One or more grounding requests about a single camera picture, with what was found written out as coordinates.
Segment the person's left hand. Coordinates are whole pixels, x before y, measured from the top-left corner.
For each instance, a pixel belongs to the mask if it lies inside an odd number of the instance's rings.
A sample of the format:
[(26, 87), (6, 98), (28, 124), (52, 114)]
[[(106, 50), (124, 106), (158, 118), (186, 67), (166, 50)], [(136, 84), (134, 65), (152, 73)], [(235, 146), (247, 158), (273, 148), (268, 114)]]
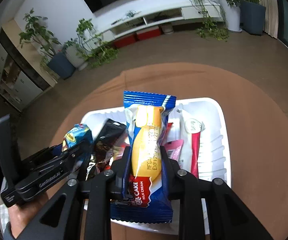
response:
[(22, 206), (14, 205), (8, 209), (10, 231), (14, 239), (17, 239), (28, 223), (47, 202), (48, 196), (46, 193), (43, 193), (32, 202)]

